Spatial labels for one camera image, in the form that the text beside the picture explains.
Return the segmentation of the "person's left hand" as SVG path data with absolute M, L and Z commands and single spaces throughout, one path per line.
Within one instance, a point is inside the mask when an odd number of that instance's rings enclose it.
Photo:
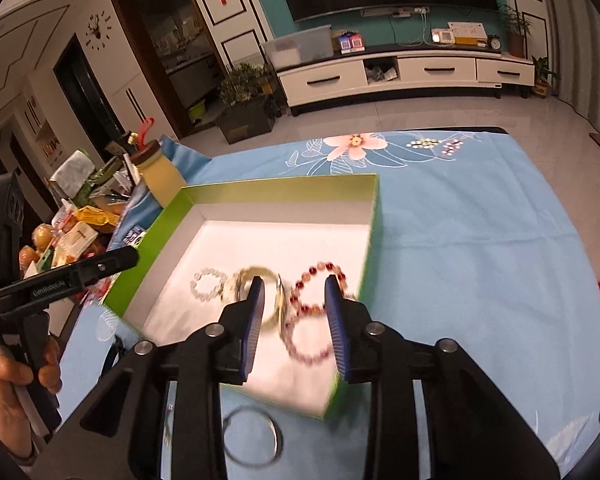
M 29 385 L 32 380 L 32 370 L 16 362 L 0 345 L 0 441 L 17 460 L 28 460 L 34 451 L 30 420 L 15 386 Z

